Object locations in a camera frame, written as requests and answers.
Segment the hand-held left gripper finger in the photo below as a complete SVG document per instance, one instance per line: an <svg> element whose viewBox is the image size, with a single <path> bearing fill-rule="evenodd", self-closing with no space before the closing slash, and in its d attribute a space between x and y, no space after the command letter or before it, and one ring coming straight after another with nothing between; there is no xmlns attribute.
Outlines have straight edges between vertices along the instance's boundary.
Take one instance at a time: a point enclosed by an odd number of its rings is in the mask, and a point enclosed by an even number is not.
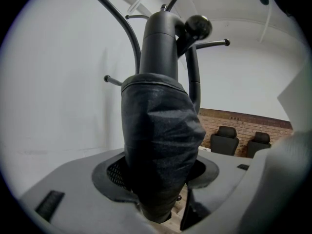
<svg viewBox="0 0 312 234"><path fill-rule="evenodd" d="M36 224L50 233L154 234L156 230L134 203L111 201L92 182L93 169L122 152L116 149L69 161L26 191L19 203ZM50 191L62 192L64 197L47 222L35 209Z"/></svg>

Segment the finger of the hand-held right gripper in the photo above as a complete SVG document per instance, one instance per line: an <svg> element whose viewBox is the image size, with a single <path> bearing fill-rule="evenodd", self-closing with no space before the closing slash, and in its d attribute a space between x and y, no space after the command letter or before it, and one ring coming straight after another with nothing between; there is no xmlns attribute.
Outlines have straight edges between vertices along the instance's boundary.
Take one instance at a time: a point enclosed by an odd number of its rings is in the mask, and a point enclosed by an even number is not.
<svg viewBox="0 0 312 234"><path fill-rule="evenodd" d="M186 181L188 193L180 230L190 228L218 209L238 186L251 161L199 150Z"/></svg>

